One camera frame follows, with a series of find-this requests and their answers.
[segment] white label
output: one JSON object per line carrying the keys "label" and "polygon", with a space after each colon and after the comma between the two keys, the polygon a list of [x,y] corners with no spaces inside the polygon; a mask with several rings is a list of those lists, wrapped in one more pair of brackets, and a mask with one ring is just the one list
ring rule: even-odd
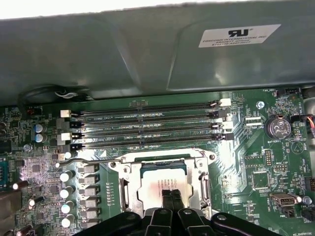
{"label": "white label", "polygon": [[208,29],[203,32],[199,48],[263,43],[280,25]]}
{"label": "white label", "polygon": [[156,171],[146,171],[143,173],[142,187],[138,190],[139,199],[143,202],[144,209],[162,206],[162,189],[178,189],[181,191],[182,200],[185,207],[188,207],[188,198],[191,193],[187,193],[185,171],[183,169],[160,169]]}

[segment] capacitor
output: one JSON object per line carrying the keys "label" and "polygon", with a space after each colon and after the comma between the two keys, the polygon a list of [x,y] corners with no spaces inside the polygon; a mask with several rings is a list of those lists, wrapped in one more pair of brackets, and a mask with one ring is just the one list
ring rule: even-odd
{"label": "capacitor", "polygon": [[65,199],[69,197],[73,192],[74,192],[74,189],[71,186],[68,186],[65,189],[60,191],[60,196]]}
{"label": "capacitor", "polygon": [[6,124],[4,122],[0,122],[0,130],[3,130],[6,128]]}
{"label": "capacitor", "polygon": [[309,196],[304,196],[302,198],[302,203],[305,205],[310,205],[313,203],[312,199]]}
{"label": "capacitor", "polygon": [[47,126],[44,124],[37,124],[34,127],[36,133],[45,133],[47,131]]}
{"label": "capacitor", "polygon": [[47,141],[47,135],[46,134],[36,134],[35,135],[35,142],[44,143],[46,141]]}
{"label": "capacitor", "polygon": [[64,173],[62,173],[60,175],[60,180],[62,182],[67,182],[68,180],[70,180],[73,177],[73,172],[72,171],[65,171]]}
{"label": "capacitor", "polygon": [[68,214],[73,208],[74,208],[73,201],[67,201],[65,204],[62,205],[61,212],[64,214]]}
{"label": "capacitor", "polygon": [[74,220],[75,220],[74,215],[69,214],[61,221],[61,226],[64,228],[69,228],[70,225],[74,222]]}
{"label": "capacitor", "polygon": [[302,202],[302,198],[299,195],[296,195],[294,193],[288,193],[288,195],[295,198],[295,203],[301,203]]}
{"label": "capacitor", "polygon": [[29,144],[25,144],[25,145],[23,146],[23,150],[24,150],[24,152],[31,151],[31,149],[32,149],[32,146],[31,146],[31,145],[29,145]]}
{"label": "capacitor", "polygon": [[34,199],[30,199],[29,200],[29,205],[30,207],[33,207],[35,206],[37,203],[40,203],[40,202],[43,202],[45,199],[43,196],[39,196],[37,198],[34,198]]}
{"label": "capacitor", "polygon": [[32,228],[32,225],[26,225],[22,229],[18,230],[18,232],[16,232],[16,236],[26,236]]}
{"label": "capacitor", "polygon": [[5,137],[5,136],[6,136],[6,131],[0,130],[0,137]]}
{"label": "capacitor", "polygon": [[24,180],[24,181],[13,184],[12,188],[14,190],[18,190],[18,189],[26,188],[28,185],[29,185],[29,182],[27,180]]}
{"label": "capacitor", "polygon": [[71,158],[71,152],[67,151],[63,156],[65,159],[70,159]]}

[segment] metal bracket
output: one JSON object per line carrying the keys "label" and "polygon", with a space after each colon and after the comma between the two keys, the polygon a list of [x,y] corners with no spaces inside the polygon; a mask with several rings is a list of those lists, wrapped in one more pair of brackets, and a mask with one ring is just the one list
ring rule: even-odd
{"label": "metal bracket", "polygon": [[128,153],[120,156],[108,164],[108,167],[119,173],[120,202],[122,212],[133,211],[144,216],[144,199],[141,196],[143,181],[141,169],[146,164],[167,165],[168,163],[182,162],[185,164],[187,195],[182,197],[185,207],[200,209],[205,217],[212,216],[210,183],[208,166],[217,158],[211,151],[200,148],[184,148],[175,150],[148,151]]}

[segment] metal panel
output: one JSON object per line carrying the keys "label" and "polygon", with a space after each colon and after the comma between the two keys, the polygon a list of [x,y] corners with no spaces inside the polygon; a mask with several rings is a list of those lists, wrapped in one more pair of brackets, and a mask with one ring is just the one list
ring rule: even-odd
{"label": "metal panel", "polygon": [[[208,2],[0,21],[0,105],[46,84],[94,98],[314,82],[315,1]],[[281,24],[264,43],[199,48],[204,30]]]}

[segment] motherboard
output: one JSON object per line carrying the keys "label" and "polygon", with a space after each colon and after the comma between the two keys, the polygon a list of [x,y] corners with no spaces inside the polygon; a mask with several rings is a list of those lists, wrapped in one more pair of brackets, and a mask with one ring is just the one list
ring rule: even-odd
{"label": "motherboard", "polygon": [[22,199],[7,235],[67,236],[141,215],[160,207],[162,189],[180,189],[208,218],[313,235],[307,126],[299,88],[46,104],[26,118],[0,108],[0,197]]}

